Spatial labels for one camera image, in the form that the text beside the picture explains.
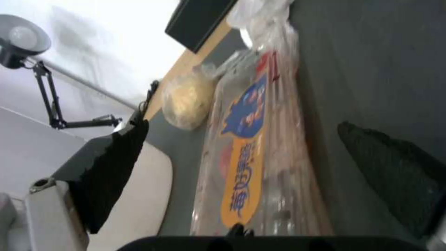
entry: blue label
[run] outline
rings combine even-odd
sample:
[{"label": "blue label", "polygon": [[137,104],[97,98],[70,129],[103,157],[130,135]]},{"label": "blue label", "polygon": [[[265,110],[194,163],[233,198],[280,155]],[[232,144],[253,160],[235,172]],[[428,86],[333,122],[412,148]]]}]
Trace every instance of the blue label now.
[{"label": "blue label", "polygon": [[266,80],[264,74],[231,105],[221,134],[232,132],[241,138],[252,138],[259,132],[265,113]]}]

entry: plastic bag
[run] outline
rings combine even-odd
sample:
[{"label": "plastic bag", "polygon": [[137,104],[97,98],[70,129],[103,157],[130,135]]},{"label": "plastic bag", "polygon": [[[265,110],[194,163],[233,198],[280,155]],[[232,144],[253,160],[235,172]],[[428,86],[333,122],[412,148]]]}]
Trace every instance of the plastic bag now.
[{"label": "plastic bag", "polygon": [[225,235],[235,223],[255,235],[318,235],[295,73],[297,32],[288,0],[239,0],[228,22],[252,50],[229,59],[208,119],[192,235]]},{"label": "plastic bag", "polygon": [[214,65],[200,65],[168,82],[162,93],[162,111],[166,120],[184,130],[198,127],[212,105],[216,74]]}]

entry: lamp arm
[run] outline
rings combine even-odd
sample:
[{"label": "lamp arm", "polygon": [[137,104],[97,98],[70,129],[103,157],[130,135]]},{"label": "lamp arm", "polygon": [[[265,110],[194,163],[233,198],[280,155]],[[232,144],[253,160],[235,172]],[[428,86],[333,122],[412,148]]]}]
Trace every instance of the lamp arm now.
[{"label": "lamp arm", "polygon": [[[56,88],[54,87],[51,71],[45,67],[42,61],[37,62],[32,67],[32,70],[34,72],[34,77],[37,80],[37,84],[39,85],[40,93],[42,94],[43,102],[45,104],[46,112],[48,113],[48,118],[50,120],[51,127],[55,129],[96,127],[96,126],[116,127],[122,121],[122,118],[115,118],[111,114],[106,116],[101,116],[99,118],[95,118],[90,121],[76,121],[76,122],[65,121],[63,119],[62,111],[60,109],[59,97],[57,96]],[[50,105],[50,101],[48,99],[48,95],[46,93],[42,77],[46,77],[46,80],[50,87],[51,96],[53,98],[52,105]]]}]

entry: lamp head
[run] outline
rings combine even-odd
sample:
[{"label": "lamp head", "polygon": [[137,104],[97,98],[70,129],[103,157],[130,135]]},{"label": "lamp head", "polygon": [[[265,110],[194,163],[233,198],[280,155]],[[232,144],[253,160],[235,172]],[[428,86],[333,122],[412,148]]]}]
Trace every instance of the lamp head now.
[{"label": "lamp head", "polygon": [[22,60],[45,52],[50,37],[39,26],[21,17],[0,14],[0,64],[17,69]]}]

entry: yellow label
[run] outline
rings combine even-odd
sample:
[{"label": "yellow label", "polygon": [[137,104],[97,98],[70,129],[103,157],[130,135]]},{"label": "yellow label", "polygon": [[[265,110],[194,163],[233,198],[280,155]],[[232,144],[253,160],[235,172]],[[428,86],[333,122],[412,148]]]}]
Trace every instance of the yellow label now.
[{"label": "yellow label", "polygon": [[233,138],[231,160],[221,203],[222,223],[231,228],[247,224],[260,202],[264,164],[268,84],[274,74],[271,53],[262,56],[256,81],[236,99],[225,117],[222,136]]}]

